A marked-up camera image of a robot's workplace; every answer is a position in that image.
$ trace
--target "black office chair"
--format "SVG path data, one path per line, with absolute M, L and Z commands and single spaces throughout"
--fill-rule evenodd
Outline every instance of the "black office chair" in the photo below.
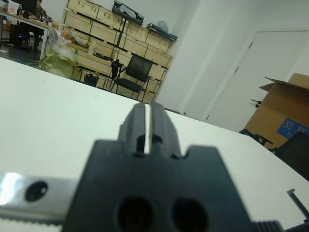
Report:
M 152 67 L 152 62 L 150 62 L 150 61 L 148 61 L 144 58 L 133 55 L 130 62 L 129 62 L 128 67 L 121 69 L 122 66 L 123 66 L 123 64 L 121 64 L 119 62 L 119 60 L 116 60 L 112 63 L 112 81 L 114 81 L 114 84 L 112 85 L 110 91 L 112 91 L 115 84 L 117 84 L 116 93 L 118 93 L 118 86 L 122 86 L 124 88 L 127 88 L 127 89 L 133 91 L 131 97 L 133 97 L 134 93 L 138 93 L 138 96 L 137 96 L 137 99 L 138 99 L 139 96 L 140 96 L 140 92 L 143 90 L 143 86 L 145 85 L 146 82 L 147 82 L 146 89 L 148 87 L 148 83 L 149 83 L 149 79 L 150 79 L 150 76 L 148 74 L 149 74 L 149 71 Z M 120 74 L 124 70 L 126 71 L 127 75 L 136 79 L 135 83 L 133 81 L 130 81 L 130 80 L 127 80 L 127 79 L 124 79 L 124 78 L 120 78 Z M 142 81 L 144 83 L 143 86 L 137 84 L 138 81 Z
M 309 181 L 309 135 L 298 132 L 281 147 L 269 151 Z
M 273 144 L 270 140 L 268 140 L 267 138 L 264 138 L 262 135 L 259 134 L 252 134 L 250 131 L 248 131 L 247 129 L 243 129 L 239 132 L 240 134 L 244 134 L 247 135 L 251 138 L 253 138 L 254 140 L 256 140 L 258 143 L 260 143 L 261 145 L 265 146 L 266 143 L 270 143 Z

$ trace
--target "black plastic part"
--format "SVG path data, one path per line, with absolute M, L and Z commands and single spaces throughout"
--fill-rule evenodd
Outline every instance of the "black plastic part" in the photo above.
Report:
M 132 14 L 134 14 L 134 17 L 131 17 L 126 11 L 121 11 L 120 7 L 124 7 L 127 8 L 128 11 L 130 11 Z M 136 11 L 134 11 L 132 8 L 128 7 L 127 5 L 119 2 L 119 1 L 114 1 L 114 5 L 112 7 L 112 11 L 118 15 L 120 15 L 121 17 L 133 21 L 139 25 L 143 24 L 143 20 L 144 17 L 141 16 L 139 13 L 137 13 Z
M 157 25 L 155 25 L 153 23 L 148 24 L 147 29 L 154 31 L 155 33 L 157 33 L 157 34 L 163 36 L 164 38 L 167 38 L 168 40 L 171 40 L 173 42 L 178 39 L 178 37 L 176 35 L 169 34 L 168 32 L 162 30 L 160 27 L 158 27 Z
M 156 142 L 161 143 L 166 156 L 182 159 L 176 129 L 164 108 L 154 101 L 150 103 L 150 106 L 151 124 L 149 141 L 152 144 Z
M 125 145 L 127 155 L 144 153 L 145 147 L 145 105 L 136 104 L 120 127 L 118 140 Z
M 285 232 L 309 232 L 309 223 L 302 224 L 286 230 Z
M 254 232 L 217 149 L 193 146 L 172 159 L 175 128 L 161 105 L 151 108 L 150 154 L 134 146 L 145 118 L 138 104 L 118 141 L 95 142 L 62 231 Z
M 293 189 L 288 191 L 288 194 L 292 198 L 294 203 L 297 205 L 297 207 L 300 209 L 300 211 L 303 213 L 303 215 L 306 217 L 306 220 L 308 221 L 309 220 L 309 212 L 305 208 L 305 206 L 302 204 L 302 202 L 298 199 L 298 197 L 296 197 L 294 192 L 295 192 L 295 189 L 293 188 Z
M 256 232 L 284 232 L 278 221 L 262 221 L 253 223 Z

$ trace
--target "white wall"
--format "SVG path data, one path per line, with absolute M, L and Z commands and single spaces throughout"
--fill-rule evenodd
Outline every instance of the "white wall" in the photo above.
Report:
M 53 20 L 61 21 L 63 9 L 67 6 L 66 0 L 42 0 L 42 8 Z
M 181 48 L 183 39 L 193 20 L 193 16 L 197 11 L 197 6 L 200 2 L 201 0 L 184 1 L 177 17 L 178 20 L 174 25 L 173 33 L 178 36 L 178 39 L 169 52 L 172 56 L 176 56 L 179 49 Z
M 93 2 L 111 10 L 114 0 L 93 0 Z M 185 0 L 121 0 L 121 2 L 144 16 L 144 26 L 163 20 L 168 24 L 170 33 L 173 33 Z M 42 1 L 42 7 L 47 14 L 57 21 L 61 21 L 66 4 L 67 0 Z
M 300 73 L 309 76 L 309 42 L 304 47 L 295 64 L 287 74 L 285 81 L 289 81 L 294 73 Z
M 201 0 L 157 101 L 202 120 L 233 73 L 240 50 L 248 45 L 263 4 L 263 0 Z
M 309 27 L 308 0 L 268 0 L 260 17 L 261 29 Z
M 260 17 L 259 29 L 309 30 L 308 9 L 308 0 L 268 1 Z M 288 72 L 285 81 L 288 81 L 295 72 L 309 75 L 309 41 Z

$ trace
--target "white tabletop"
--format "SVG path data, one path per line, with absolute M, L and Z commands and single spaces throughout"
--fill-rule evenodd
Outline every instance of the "white tabletop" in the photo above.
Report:
M 92 144 L 116 140 L 137 101 L 0 58 L 0 172 L 79 178 Z M 309 183 L 250 137 L 168 112 L 183 153 L 214 146 L 252 220 L 305 219 L 288 190 L 309 209 Z M 0 221 L 1 231 L 59 231 Z

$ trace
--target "stacked wooden crates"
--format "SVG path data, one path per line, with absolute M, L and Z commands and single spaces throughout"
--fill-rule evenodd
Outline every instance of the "stacked wooden crates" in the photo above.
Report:
M 129 64 L 133 55 L 153 63 L 147 89 L 146 84 L 137 82 L 144 85 L 145 91 L 144 99 L 142 92 L 138 100 L 146 103 L 153 101 L 172 63 L 172 56 L 168 54 L 172 41 L 85 0 L 68 0 L 67 8 L 72 12 L 64 11 L 62 23 L 69 30 L 78 33 L 89 47 L 96 43 L 96 51 L 101 55 L 112 60 L 119 59 L 125 66 Z M 87 73 L 99 75 L 97 87 L 108 90 L 111 86 L 111 61 L 88 54 L 87 48 L 75 44 L 69 46 L 69 49 L 77 54 L 80 65 L 74 72 L 74 78 L 83 81 Z M 124 78 L 136 82 L 132 77 Z M 138 96 L 137 93 L 123 87 L 118 88 L 118 94 L 135 99 Z

